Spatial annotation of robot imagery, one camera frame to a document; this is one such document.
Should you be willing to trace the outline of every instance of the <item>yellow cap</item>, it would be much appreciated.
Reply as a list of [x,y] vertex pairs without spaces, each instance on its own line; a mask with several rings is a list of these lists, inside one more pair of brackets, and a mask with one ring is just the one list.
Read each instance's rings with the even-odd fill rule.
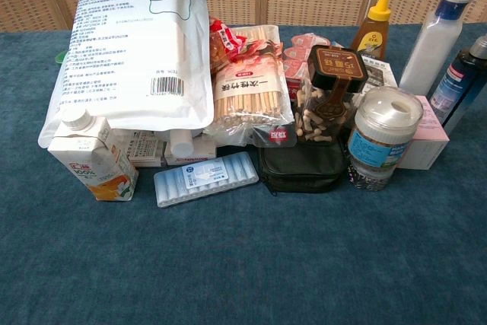
[[367,17],[374,21],[388,21],[390,17],[388,5],[389,0],[378,0],[377,4],[369,9]]

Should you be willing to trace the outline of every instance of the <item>cotton swab box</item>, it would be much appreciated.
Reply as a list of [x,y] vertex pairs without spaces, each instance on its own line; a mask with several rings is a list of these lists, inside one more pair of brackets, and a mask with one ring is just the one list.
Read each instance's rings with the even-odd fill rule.
[[258,180],[250,156],[245,151],[154,175],[159,207],[232,190]]

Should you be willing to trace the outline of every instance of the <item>red package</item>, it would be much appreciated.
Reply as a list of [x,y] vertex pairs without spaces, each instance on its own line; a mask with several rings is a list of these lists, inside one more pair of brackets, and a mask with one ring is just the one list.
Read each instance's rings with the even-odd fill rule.
[[295,59],[299,61],[307,61],[307,57],[310,55],[311,48],[307,47],[289,47],[284,50],[284,55],[289,59]]
[[236,36],[219,19],[210,18],[210,72],[215,74],[237,59],[247,38]]
[[304,71],[307,68],[307,63],[295,59],[286,59],[282,63],[282,66],[284,67],[289,98],[292,101],[295,101],[296,93],[301,87],[301,81],[303,80]]
[[314,45],[329,46],[331,44],[327,38],[317,36],[314,33],[298,34],[297,36],[292,37],[291,41],[293,46],[309,48],[313,47]]

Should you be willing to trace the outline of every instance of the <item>juice carton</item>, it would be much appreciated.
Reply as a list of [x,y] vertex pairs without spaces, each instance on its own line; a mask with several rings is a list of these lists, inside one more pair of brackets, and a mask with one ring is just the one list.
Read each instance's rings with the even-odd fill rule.
[[86,110],[67,110],[48,147],[99,201],[129,201],[138,171],[107,119]]

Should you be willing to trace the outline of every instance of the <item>medicine box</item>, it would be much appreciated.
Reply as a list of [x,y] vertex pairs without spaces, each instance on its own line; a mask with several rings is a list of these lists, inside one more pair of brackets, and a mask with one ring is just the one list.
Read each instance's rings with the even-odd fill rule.
[[416,96],[423,105],[423,117],[416,134],[397,167],[403,169],[429,169],[450,139],[441,127],[426,97]]

